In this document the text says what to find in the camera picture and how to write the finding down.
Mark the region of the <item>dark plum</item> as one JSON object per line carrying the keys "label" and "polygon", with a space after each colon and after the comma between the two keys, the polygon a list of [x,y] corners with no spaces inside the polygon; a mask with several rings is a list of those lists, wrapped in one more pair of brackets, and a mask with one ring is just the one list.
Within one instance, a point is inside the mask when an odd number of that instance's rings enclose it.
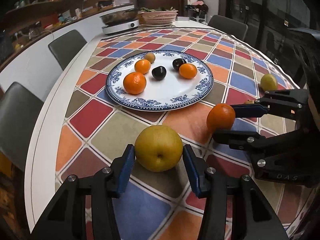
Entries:
{"label": "dark plum", "polygon": [[167,74],[167,70],[165,67],[159,66],[159,67],[153,68],[151,73],[156,80],[161,81],[165,78]]}
{"label": "dark plum", "polygon": [[172,66],[174,68],[174,70],[179,71],[179,68],[181,65],[186,64],[185,59],[174,59],[174,61],[172,62]]}

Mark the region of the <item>steel pot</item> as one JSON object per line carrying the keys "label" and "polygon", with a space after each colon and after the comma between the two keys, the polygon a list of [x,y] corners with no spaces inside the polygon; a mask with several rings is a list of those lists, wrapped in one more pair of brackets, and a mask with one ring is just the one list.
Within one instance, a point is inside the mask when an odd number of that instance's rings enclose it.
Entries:
{"label": "steel pot", "polygon": [[128,9],[100,16],[104,25],[121,24],[137,18],[138,9]]}

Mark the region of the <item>glass sliding door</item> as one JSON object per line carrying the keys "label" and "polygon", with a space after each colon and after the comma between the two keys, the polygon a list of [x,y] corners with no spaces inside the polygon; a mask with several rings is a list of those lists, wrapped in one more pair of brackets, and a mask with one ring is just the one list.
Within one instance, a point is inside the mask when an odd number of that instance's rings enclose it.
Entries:
{"label": "glass sliding door", "polygon": [[300,87],[306,83],[297,50],[289,44],[287,29],[319,30],[319,10],[313,0],[220,0],[220,12],[248,25],[245,42],[281,66]]}

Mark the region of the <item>dark chair right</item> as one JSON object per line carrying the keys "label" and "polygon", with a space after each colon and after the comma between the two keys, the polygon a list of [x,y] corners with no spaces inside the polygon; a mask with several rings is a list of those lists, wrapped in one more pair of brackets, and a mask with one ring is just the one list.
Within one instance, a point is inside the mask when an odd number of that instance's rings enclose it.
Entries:
{"label": "dark chair right", "polygon": [[227,18],[221,15],[214,15],[208,25],[215,29],[219,29],[228,35],[233,35],[237,39],[243,41],[248,31],[248,25],[238,22],[231,18]]}

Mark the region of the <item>large yellow pear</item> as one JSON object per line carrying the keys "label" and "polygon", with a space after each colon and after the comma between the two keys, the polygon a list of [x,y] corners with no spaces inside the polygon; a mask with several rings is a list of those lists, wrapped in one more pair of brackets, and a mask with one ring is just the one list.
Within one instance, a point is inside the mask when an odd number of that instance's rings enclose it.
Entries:
{"label": "large yellow pear", "polygon": [[145,128],[135,141],[136,159],[140,165],[152,172],[172,169],[180,161],[182,152],[181,137],[165,125]]}

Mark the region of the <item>pink basket with greens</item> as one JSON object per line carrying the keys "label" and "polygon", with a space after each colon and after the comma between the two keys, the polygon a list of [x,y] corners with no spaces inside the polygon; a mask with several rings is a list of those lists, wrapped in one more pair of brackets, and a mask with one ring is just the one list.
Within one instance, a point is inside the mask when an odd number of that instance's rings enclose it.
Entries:
{"label": "pink basket with greens", "polygon": [[178,15],[178,11],[171,8],[170,10],[148,9],[141,7],[139,16],[143,24],[148,26],[171,25]]}

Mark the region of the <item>dark chair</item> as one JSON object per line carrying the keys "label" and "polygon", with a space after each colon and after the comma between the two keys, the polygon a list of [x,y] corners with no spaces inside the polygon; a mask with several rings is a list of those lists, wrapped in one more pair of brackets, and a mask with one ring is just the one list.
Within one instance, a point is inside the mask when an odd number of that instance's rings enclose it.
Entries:
{"label": "dark chair", "polygon": [[228,35],[233,35],[237,39],[243,41],[248,31],[248,25],[238,22],[231,18],[227,18],[221,15],[214,15],[208,25],[215,29],[219,29]]}
{"label": "dark chair", "polygon": [[20,83],[13,82],[1,99],[1,152],[25,170],[31,136],[43,102]]}
{"label": "dark chair", "polygon": [[87,41],[77,30],[71,30],[48,44],[48,48],[61,69],[65,70],[86,43]]}

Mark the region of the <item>colourful checkered tablecloth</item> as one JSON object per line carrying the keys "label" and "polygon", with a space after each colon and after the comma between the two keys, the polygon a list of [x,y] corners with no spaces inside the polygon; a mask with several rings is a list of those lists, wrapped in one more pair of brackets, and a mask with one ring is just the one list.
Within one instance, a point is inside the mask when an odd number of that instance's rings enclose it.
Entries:
{"label": "colourful checkered tablecloth", "polygon": [[[57,149],[55,185],[74,174],[94,175],[122,155],[139,135],[152,147],[151,169],[135,163],[125,192],[115,199],[114,211],[122,239],[196,239],[205,199],[192,192],[182,156],[189,144],[194,153],[219,172],[239,178],[252,175],[253,167],[244,151],[213,141],[207,116],[219,103],[253,101],[262,96],[260,80],[272,74],[280,90],[294,87],[292,80],[252,48],[215,30],[169,28],[132,31],[116,37],[95,36],[79,70],[62,123]],[[167,71],[161,81],[146,73],[146,87],[132,95],[140,106],[170,105],[197,101],[180,109],[146,112],[129,109],[112,100],[105,89],[110,76],[126,95],[123,74],[116,65],[126,63],[125,74],[145,53],[154,53],[152,68],[164,59]],[[155,149],[156,139],[169,146]]]}

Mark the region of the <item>small white box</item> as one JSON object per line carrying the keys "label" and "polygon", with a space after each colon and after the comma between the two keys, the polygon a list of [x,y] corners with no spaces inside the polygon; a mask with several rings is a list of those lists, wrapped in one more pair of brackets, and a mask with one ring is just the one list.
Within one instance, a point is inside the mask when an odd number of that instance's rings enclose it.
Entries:
{"label": "small white box", "polygon": [[189,17],[177,16],[176,21],[178,22],[187,22],[190,21]]}

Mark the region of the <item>dark chair far left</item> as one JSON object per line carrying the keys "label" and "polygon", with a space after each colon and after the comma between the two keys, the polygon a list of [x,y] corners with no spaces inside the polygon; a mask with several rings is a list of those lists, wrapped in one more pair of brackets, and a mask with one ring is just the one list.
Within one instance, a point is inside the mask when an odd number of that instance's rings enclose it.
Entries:
{"label": "dark chair far left", "polygon": [[87,41],[77,30],[71,30],[48,44],[48,48],[61,69],[65,70],[86,43]]}

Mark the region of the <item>white induction cooker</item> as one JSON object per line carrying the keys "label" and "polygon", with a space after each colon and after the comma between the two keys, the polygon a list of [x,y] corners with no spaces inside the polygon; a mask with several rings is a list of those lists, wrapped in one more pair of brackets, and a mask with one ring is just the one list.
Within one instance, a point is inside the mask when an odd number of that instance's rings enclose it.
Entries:
{"label": "white induction cooker", "polygon": [[139,27],[139,20],[127,21],[119,24],[105,25],[102,27],[105,35],[113,35],[126,31],[131,31]]}

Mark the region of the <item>small orange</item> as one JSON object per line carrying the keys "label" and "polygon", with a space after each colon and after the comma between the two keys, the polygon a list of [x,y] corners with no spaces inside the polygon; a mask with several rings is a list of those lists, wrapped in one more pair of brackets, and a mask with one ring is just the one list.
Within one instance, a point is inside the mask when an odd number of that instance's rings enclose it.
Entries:
{"label": "small orange", "polygon": [[151,63],[147,59],[141,59],[135,63],[135,71],[136,72],[146,74],[149,72],[150,68],[151,68]]}

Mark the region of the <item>large orange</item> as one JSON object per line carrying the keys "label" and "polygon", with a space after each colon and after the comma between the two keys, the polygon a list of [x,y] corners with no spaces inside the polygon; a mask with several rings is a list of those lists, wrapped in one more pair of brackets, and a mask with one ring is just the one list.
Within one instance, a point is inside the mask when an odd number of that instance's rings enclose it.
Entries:
{"label": "large orange", "polygon": [[234,124],[235,110],[225,103],[218,103],[207,115],[206,125],[210,133],[217,130],[230,130]]}

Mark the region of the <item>small tan fruit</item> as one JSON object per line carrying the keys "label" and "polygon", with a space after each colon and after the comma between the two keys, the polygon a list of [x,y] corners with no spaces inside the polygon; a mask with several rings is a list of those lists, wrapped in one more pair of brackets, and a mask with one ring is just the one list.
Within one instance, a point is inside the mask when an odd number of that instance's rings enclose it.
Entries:
{"label": "small tan fruit", "polygon": [[148,60],[150,63],[154,63],[156,57],[154,53],[147,53],[144,55],[144,59]]}
{"label": "small tan fruit", "polygon": [[247,100],[244,102],[244,104],[254,104],[254,101],[253,100]]}

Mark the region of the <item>blue white porcelain plate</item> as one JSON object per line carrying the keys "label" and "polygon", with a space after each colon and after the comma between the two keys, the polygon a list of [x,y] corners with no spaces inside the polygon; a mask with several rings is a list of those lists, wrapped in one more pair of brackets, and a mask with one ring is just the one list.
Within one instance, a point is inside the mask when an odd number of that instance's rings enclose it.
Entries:
{"label": "blue white porcelain plate", "polygon": [[[155,61],[151,64],[151,69],[164,67],[164,79],[156,80],[150,70],[145,74],[144,91],[137,95],[129,94],[123,85],[124,78],[135,71],[135,63],[144,59],[146,53],[123,59],[111,69],[106,79],[105,90],[113,101],[138,111],[163,112],[193,105],[212,90],[212,71],[201,59],[174,50],[154,50],[152,53]],[[186,63],[193,64],[197,75],[192,79],[182,77],[172,66],[175,59],[183,59]]]}

